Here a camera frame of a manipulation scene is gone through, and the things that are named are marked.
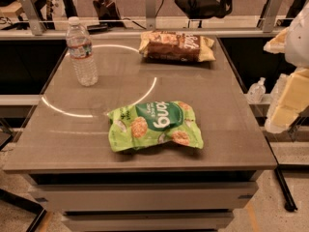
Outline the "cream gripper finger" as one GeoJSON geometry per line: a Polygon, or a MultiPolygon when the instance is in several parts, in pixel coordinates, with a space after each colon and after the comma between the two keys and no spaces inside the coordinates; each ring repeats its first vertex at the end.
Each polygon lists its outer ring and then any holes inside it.
{"type": "Polygon", "coordinates": [[[297,68],[281,74],[270,93],[265,129],[271,133],[286,131],[309,106],[309,70],[297,68]]]}
{"type": "Polygon", "coordinates": [[[287,33],[288,29],[283,29],[279,34],[264,45],[264,51],[273,54],[284,53],[287,33]]]}

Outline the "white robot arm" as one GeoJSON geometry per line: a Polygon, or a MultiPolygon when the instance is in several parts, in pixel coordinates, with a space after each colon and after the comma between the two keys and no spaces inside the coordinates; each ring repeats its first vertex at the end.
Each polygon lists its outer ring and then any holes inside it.
{"type": "Polygon", "coordinates": [[[309,106],[309,4],[288,28],[265,44],[264,51],[283,53],[295,66],[293,73],[279,77],[270,95],[265,129],[281,133],[309,106]]]}

